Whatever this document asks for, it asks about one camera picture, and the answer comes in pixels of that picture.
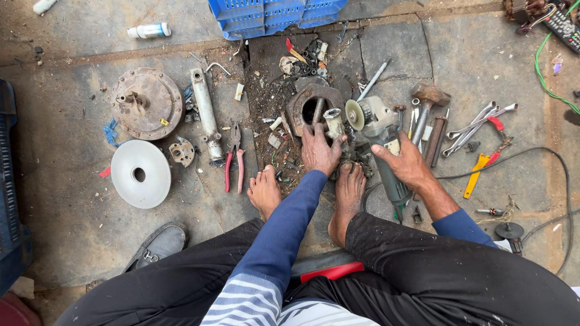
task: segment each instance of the hand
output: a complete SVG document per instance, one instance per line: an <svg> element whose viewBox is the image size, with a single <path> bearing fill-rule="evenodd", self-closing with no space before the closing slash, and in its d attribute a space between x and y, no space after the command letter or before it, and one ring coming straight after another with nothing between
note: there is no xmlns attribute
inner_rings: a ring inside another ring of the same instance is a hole
<svg viewBox="0 0 580 326"><path fill-rule="evenodd" d="M397 178L412 191L420 193L425 186L432 182L437 183L425 164L423 155L403 131L399 131L399 142L401 150L398 157L381 145L375 144L371 150L377 157L387 162Z"/></svg>
<svg viewBox="0 0 580 326"><path fill-rule="evenodd" d="M307 171L319 170L327 176L336 169L340 162L340 147L346 141L346 135L338 136L328 147L324 138L324 128L321 123L312 126L305 125L302 135L302 161Z"/></svg>

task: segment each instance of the angle grinder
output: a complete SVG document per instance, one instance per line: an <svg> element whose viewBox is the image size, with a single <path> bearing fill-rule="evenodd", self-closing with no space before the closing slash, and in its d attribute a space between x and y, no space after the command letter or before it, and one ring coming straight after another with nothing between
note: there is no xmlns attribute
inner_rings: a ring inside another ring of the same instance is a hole
<svg viewBox="0 0 580 326"><path fill-rule="evenodd" d="M400 126L398 113L386 107L378 96L367 97L359 102L348 100L345 104L345 113L353 129L361 131L371 146L374 144L385 146L398 156L401 148L397 133ZM387 197L395 208L395 218L402 224L403 204L413 193L395 176L387 162L377 158L375 153L373 156Z"/></svg>

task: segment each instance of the bare foot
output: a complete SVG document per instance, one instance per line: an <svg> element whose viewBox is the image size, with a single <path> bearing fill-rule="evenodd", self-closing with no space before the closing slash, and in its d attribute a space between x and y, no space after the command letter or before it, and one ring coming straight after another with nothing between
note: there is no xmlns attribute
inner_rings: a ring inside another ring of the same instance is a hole
<svg viewBox="0 0 580 326"><path fill-rule="evenodd" d="M274 167L266 165L263 172L258 172L255 178L250 179L250 188L247 191L250 202L260 211L265 220L282 202L282 192L276 182Z"/></svg>
<svg viewBox="0 0 580 326"><path fill-rule="evenodd" d="M340 166L336 180L336 210L328 224L330 238L342 248L345 247L349 222L360 210L364 186L367 183L363 168L359 164L354 164L352 173L351 168L350 163Z"/></svg>

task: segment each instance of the black shoe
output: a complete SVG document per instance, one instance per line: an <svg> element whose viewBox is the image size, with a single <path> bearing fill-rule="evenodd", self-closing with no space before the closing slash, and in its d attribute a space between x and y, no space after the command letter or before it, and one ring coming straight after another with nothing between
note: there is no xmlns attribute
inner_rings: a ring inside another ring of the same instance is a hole
<svg viewBox="0 0 580 326"><path fill-rule="evenodd" d="M187 228L179 222L163 224L141 244L123 273L152 264L178 253L187 242Z"/></svg>

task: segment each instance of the blue long sleeve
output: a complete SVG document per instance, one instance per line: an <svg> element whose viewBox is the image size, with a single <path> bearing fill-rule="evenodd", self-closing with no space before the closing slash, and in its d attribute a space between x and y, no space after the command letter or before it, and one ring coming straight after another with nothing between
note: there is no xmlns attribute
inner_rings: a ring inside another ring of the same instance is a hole
<svg viewBox="0 0 580 326"><path fill-rule="evenodd" d="M266 277L281 293L286 291L298 248L327 180L317 170L304 175L298 187L270 215L230 278L242 273Z"/></svg>
<svg viewBox="0 0 580 326"><path fill-rule="evenodd" d="M476 242L497 248L491 237L477 226L475 221L469 217L463 208L433 222L431 225L440 236Z"/></svg>

